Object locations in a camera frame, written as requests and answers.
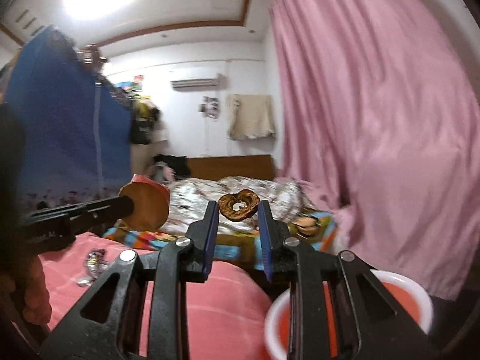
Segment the pink bedsheet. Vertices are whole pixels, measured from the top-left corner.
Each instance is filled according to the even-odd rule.
[[[106,249],[109,261],[128,249],[117,242],[85,233],[78,236],[69,249],[41,256],[52,305],[50,329],[55,328],[86,291],[76,284],[76,280],[85,276],[83,260],[93,248]],[[145,302],[146,315],[151,293],[150,286]],[[214,262],[205,284],[187,285],[187,299],[190,356],[193,360],[244,360],[263,356],[263,320],[270,299],[242,269],[226,262]],[[148,318],[144,318],[140,343],[143,356],[146,354],[147,330]]]

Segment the hand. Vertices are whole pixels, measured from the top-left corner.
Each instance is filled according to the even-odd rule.
[[[0,291],[14,292],[15,281],[10,276],[0,275]],[[23,316],[25,320],[36,325],[46,325],[52,316],[50,294],[45,285],[45,274],[38,256],[33,258],[30,265]]]

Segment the bed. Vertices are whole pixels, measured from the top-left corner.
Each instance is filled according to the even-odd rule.
[[[299,183],[273,180],[275,171],[269,155],[191,158],[188,165],[192,177],[168,185],[170,213],[158,232],[138,232],[117,223],[103,237],[135,249],[160,250],[185,235],[190,223],[202,219],[210,200],[218,201],[222,195],[245,188],[261,200],[268,200],[274,219],[285,223],[301,215],[306,207],[314,208]],[[335,236],[336,224],[329,212],[319,211],[316,215],[331,219],[323,239],[313,244],[318,250],[326,250]],[[220,215],[215,258],[247,270],[263,269],[257,215],[242,222],[231,222]]]
[[[297,215],[304,203],[301,188],[296,182],[273,181],[274,169],[270,156],[189,159],[189,165],[192,175],[196,177],[176,181],[169,186],[170,216],[162,231],[183,235],[189,223],[203,216],[208,200],[217,200],[224,193],[239,188],[251,188],[261,199],[269,200],[274,216],[284,221]],[[259,247],[255,247],[255,241],[258,240],[256,234],[255,218],[246,223],[232,223],[222,218],[217,237],[220,245],[215,250],[217,260],[229,260],[228,256],[234,255],[231,248],[234,248],[240,251],[238,254],[241,258],[247,257],[252,262],[260,253]],[[69,249],[41,256],[52,300],[50,328],[57,325],[85,292],[86,288],[79,287],[76,281],[86,274],[83,260],[88,252],[93,248],[104,249],[106,260],[112,261],[128,247],[133,247],[128,237],[121,244],[84,233],[77,237]],[[225,249],[229,248],[230,254],[225,253]],[[263,320],[271,300],[255,283],[261,281],[260,276],[263,276],[262,272],[252,280],[251,274],[249,276],[237,266],[216,261],[206,284],[188,284],[188,330],[193,359],[223,359],[225,356],[229,359],[268,358],[263,347]],[[146,354],[151,291],[150,286],[142,320],[140,355],[143,356]]]

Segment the beige towel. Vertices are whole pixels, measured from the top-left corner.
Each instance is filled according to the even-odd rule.
[[[227,98],[227,108],[230,139],[243,140],[275,136],[270,96],[231,94]]]

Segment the wooden headboard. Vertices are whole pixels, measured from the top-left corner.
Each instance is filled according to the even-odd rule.
[[[270,155],[244,155],[236,157],[188,158],[191,177],[220,180],[227,176],[273,180],[275,169]]]

